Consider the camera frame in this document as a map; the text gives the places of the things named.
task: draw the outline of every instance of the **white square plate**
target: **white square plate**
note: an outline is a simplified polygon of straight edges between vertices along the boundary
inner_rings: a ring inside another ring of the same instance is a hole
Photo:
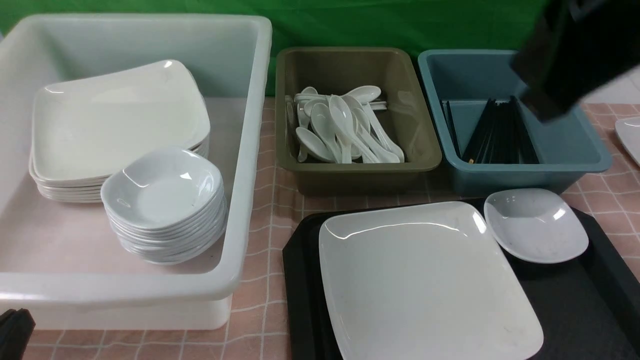
[[[524,360],[542,346],[527,296],[471,205],[333,217],[319,251],[344,360]]]
[[[616,121],[616,133],[625,150],[640,165],[640,117]]]
[[[33,106],[33,167],[48,181],[104,177],[210,130],[191,73],[175,60],[45,86]]]

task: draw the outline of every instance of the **table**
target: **table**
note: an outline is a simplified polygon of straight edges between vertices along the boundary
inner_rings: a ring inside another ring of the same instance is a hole
[[[640,116],[640,105],[587,104],[583,109],[613,156],[603,174],[571,186],[565,201],[593,215],[640,280],[640,167],[614,130],[617,119]],[[286,360],[289,354],[282,248],[300,220],[343,209],[458,200],[444,174],[430,172],[406,194],[387,197],[304,197],[275,157],[273,99],[265,101],[243,280],[229,322],[214,331],[36,331],[25,360]]]

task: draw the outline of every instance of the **stack of bowls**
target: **stack of bowls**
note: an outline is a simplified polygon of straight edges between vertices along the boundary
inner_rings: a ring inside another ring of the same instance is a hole
[[[100,195],[122,247],[153,264],[195,258],[227,224],[220,171],[178,147],[151,152],[113,174]]]

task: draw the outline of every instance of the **white plastic bin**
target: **white plastic bin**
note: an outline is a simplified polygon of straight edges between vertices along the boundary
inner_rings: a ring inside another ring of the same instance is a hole
[[[246,251],[271,23],[236,15],[37,15],[0,42],[0,313],[38,328],[213,329],[230,314]],[[59,204],[28,174],[40,87],[176,59],[211,118],[209,159],[230,200],[227,233],[198,261],[153,266],[124,252],[102,205]]]

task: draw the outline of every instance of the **stack of plates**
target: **stack of plates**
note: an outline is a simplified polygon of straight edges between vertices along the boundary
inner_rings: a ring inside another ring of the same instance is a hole
[[[48,199],[100,202],[111,174],[153,150],[178,146],[207,157],[210,130],[179,61],[53,84],[35,96],[29,173]]]
[[[101,195],[122,247],[149,263],[175,265],[192,259],[226,228],[220,171],[177,147],[151,152],[113,174]]]

